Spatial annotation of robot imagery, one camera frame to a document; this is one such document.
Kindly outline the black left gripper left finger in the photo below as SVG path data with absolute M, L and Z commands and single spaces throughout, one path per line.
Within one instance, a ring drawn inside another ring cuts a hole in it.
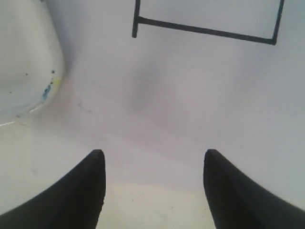
M 2 229 L 94 229 L 106 193 L 105 157 L 90 152 L 45 191 L 0 216 Z

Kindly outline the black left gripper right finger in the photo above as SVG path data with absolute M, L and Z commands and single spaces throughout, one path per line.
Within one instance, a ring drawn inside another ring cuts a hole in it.
M 217 229 L 303 229 L 305 212 L 251 180 L 220 152 L 204 155 L 203 187 Z

